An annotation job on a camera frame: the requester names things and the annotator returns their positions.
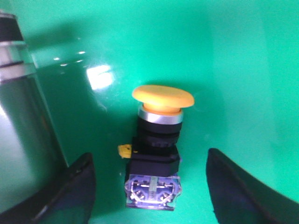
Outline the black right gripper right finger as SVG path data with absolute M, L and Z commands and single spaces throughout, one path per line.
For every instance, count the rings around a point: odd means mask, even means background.
M 297 224 L 299 204 L 262 183 L 219 149 L 208 150 L 206 180 L 220 224 Z

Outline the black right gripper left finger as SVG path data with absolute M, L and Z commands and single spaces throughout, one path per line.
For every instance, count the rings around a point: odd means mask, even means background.
M 81 155 L 58 178 L 1 213 L 2 224 L 86 224 L 96 195 L 91 153 Z

